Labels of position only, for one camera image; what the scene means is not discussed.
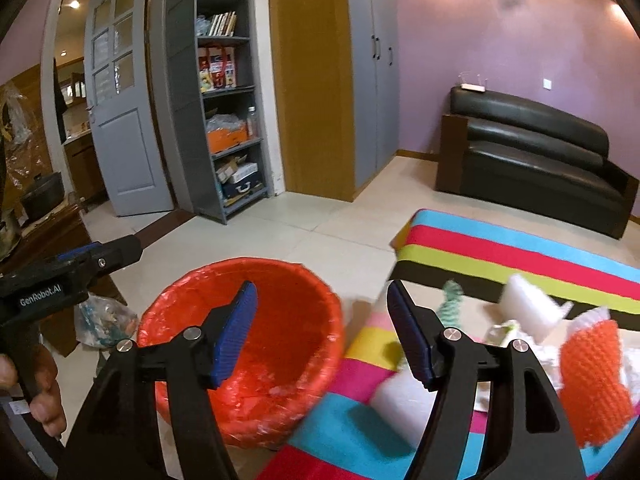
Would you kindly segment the person's left hand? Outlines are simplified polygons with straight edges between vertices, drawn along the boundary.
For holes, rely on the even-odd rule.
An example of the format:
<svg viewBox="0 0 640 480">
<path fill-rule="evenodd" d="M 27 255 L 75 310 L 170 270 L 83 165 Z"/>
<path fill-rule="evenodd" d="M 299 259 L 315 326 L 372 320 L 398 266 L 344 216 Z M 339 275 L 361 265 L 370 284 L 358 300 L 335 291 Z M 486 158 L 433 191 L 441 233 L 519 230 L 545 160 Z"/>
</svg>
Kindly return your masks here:
<svg viewBox="0 0 640 480">
<path fill-rule="evenodd" d="M 29 403 L 32 417 L 43 426 L 52 438 L 59 438 L 66 430 L 66 417 L 62 405 L 61 391 L 56 381 L 58 367 L 50 351 L 42 344 L 34 350 L 35 381 L 38 394 Z M 11 390 L 18 384 L 18 373 L 13 361 L 1 355 L 0 385 L 2 390 Z"/>
</svg>

